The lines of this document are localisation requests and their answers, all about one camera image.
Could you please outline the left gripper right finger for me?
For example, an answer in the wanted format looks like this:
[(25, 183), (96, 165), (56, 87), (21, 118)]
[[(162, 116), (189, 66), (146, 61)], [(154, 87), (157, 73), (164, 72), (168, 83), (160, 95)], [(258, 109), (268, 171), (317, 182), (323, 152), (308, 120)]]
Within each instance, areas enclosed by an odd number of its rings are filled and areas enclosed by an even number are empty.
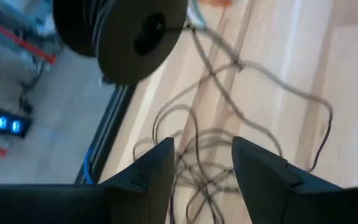
[(252, 223), (335, 223), (342, 219), (339, 187), (242, 138), (232, 161)]

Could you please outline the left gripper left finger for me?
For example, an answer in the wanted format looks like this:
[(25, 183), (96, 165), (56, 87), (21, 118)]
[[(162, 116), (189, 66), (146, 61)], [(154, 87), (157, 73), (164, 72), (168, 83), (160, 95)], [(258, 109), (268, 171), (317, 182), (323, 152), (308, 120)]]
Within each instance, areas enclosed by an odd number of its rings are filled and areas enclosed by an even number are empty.
[(100, 223), (164, 224), (173, 184), (174, 139), (165, 138), (104, 181)]

